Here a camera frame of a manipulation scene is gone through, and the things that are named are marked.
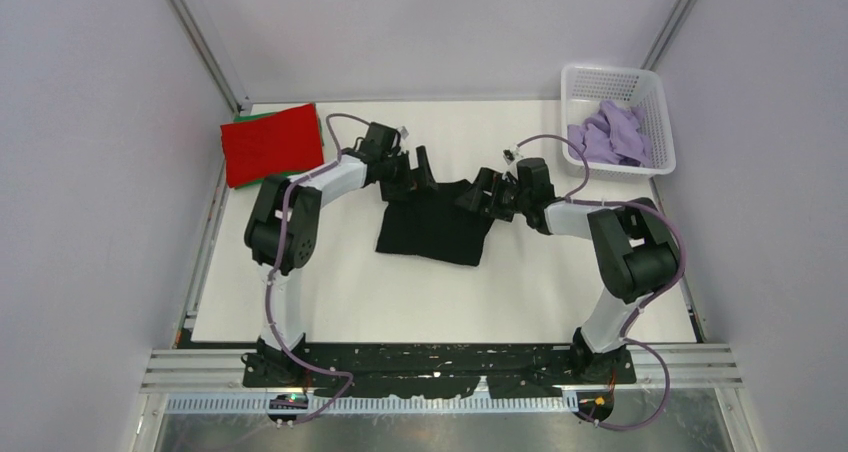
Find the black t shirt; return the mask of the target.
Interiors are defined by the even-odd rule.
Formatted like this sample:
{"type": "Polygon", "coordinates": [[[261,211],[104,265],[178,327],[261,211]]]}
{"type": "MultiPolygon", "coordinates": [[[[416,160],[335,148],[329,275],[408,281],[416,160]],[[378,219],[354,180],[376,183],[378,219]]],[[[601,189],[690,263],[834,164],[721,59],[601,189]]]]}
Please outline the black t shirt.
{"type": "Polygon", "coordinates": [[[435,190],[416,192],[408,201],[390,202],[375,251],[478,266],[494,220],[455,204],[470,187],[467,180],[440,183],[435,190]]]}

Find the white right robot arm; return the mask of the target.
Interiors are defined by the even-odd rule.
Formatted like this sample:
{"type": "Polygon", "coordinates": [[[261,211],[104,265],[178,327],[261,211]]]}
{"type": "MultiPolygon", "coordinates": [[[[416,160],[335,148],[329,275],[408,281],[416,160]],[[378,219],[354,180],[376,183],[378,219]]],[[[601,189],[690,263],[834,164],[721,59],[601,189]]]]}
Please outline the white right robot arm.
{"type": "Polygon", "coordinates": [[[651,200],[614,205],[559,197],[541,158],[521,159],[512,172],[481,169],[455,203],[496,220],[511,221],[520,214],[543,235],[591,242],[604,289],[575,330],[567,360],[572,375],[584,382],[598,381],[620,361],[626,334],[641,310],[681,270],[675,236],[651,200]]]}

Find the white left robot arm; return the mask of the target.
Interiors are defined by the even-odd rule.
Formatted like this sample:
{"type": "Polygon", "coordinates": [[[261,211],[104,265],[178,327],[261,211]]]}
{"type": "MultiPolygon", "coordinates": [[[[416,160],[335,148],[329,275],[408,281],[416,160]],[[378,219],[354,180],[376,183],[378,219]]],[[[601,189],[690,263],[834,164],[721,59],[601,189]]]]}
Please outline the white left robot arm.
{"type": "Polygon", "coordinates": [[[300,314],[302,270],[317,248],[323,208],[372,184],[379,186],[385,202],[436,190],[426,148],[406,150],[406,137],[404,128],[370,122],[365,135],[351,147],[339,147],[329,163],[263,180],[244,242],[253,261],[268,269],[256,355],[280,384],[298,384],[306,370],[334,373],[306,361],[300,314]]]}

